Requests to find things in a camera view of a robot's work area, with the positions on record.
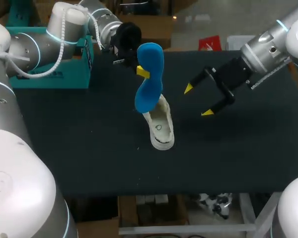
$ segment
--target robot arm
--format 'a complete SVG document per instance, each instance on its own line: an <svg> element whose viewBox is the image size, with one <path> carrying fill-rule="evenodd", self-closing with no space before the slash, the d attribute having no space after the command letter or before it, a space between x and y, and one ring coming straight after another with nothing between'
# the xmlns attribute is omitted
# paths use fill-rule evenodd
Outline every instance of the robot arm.
<svg viewBox="0 0 298 238"><path fill-rule="evenodd" d="M241 56L232 59L218 69L205 67L187 86L189 92L204 79L210 77L224 95L203 116L216 114L235 102L234 90L249 83L252 75L265 75L282 65L287 58L298 69L298 8L276 22L264 33L256 36L241 48Z"/></svg>
<svg viewBox="0 0 298 238"><path fill-rule="evenodd" d="M99 47L116 55L116 62L124 62L134 71L138 66L137 48L141 42L141 30L133 23L122 23L109 9L98 0L83 0L81 6L96 20L98 34L93 19L77 9L69 9L65 20L63 60L71 59L78 40L86 34L97 39ZM65 2L55 3L46 34L18 33L12 36L9 53L23 58L13 59L22 70L30 71L37 67L56 62L61 47L61 28L63 10L72 5ZM18 74L12 64L8 64L8 77Z"/></svg>
<svg viewBox="0 0 298 238"><path fill-rule="evenodd" d="M78 238L53 175L31 148L8 80L20 70L71 59L77 41L87 33L87 21L89 32L101 47L109 48L127 62L136 62L132 59L141 40L139 28L122 24L97 0L82 3L93 10L94 19L89 20L80 8L69 9L64 17L64 9L71 5L58 2L46 34L18 33L11 37L0 25L0 237Z"/></svg>

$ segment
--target teal box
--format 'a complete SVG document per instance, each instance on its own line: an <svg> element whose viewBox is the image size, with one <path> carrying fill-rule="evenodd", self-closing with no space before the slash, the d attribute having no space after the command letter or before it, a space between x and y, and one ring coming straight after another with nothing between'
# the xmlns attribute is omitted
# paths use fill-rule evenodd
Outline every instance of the teal box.
<svg viewBox="0 0 298 238"><path fill-rule="evenodd" d="M46 27L7 27L11 35L20 32L46 33ZM80 39L77 46L79 56L60 63L57 69L50 75L37 79L29 79L21 76L10 79L13 88L64 88L84 89L88 88L90 72L94 60L94 51L91 37ZM29 74L43 73L53 67L54 63L30 70Z"/></svg>

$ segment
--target black and white object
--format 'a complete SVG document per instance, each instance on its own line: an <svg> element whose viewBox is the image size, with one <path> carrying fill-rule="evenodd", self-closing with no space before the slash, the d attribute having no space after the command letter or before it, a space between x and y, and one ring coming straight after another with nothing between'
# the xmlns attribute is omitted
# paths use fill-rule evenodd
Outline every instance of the black and white object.
<svg viewBox="0 0 298 238"><path fill-rule="evenodd" d="M229 218L229 206L232 203L232 194L221 193L218 195L208 195L201 193L197 203L210 214L216 214L226 220Z"/></svg>

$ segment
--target red sign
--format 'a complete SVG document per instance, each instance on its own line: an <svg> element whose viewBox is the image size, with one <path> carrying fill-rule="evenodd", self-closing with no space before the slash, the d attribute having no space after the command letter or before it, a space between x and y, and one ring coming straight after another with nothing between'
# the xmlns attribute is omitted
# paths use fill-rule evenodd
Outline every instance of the red sign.
<svg viewBox="0 0 298 238"><path fill-rule="evenodd" d="M222 51L219 36L211 36L199 40L199 51Z"/></svg>

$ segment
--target blue foam toy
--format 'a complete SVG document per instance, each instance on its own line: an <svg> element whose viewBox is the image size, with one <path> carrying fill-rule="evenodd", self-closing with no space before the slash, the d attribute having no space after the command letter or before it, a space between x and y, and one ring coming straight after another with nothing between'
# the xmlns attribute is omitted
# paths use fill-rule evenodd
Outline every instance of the blue foam toy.
<svg viewBox="0 0 298 238"><path fill-rule="evenodd" d="M139 46L137 57L139 65L150 73L150 78L139 87L135 107L139 113L147 113L155 108L162 93L163 49L158 44L145 43Z"/></svg>

